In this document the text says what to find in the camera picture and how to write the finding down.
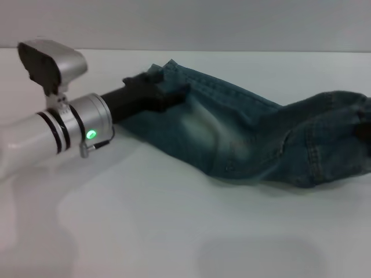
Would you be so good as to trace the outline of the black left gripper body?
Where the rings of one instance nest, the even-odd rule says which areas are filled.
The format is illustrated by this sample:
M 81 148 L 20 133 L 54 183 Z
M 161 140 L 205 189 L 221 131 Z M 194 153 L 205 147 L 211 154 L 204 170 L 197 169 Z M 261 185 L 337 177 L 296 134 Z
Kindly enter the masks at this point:
M 158 111 L 160 90 L 144 82 L 144 74 L 124 78 L 124 87 L 101 95 L 107 104 L 113 123 L 118 123 L 143 111 Z

